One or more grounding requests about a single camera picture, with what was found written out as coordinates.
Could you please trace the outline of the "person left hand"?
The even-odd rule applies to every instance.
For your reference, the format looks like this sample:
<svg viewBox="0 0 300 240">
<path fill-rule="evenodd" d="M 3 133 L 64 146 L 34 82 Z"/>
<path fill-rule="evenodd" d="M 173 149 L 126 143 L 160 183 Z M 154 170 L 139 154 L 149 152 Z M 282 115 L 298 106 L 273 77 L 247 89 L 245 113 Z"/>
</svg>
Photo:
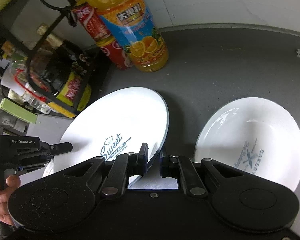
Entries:
<svg viewBox="0 0 300 240">
<path fill-rule="evenodd" d="M 12 217 L 8 211 L 8 199 L 11 194 L 21 185 L 19 176 L 12 175 L 6 178 L 7 188 L 0 191 L 0 221 L 14 226 Z"/>
</svg>

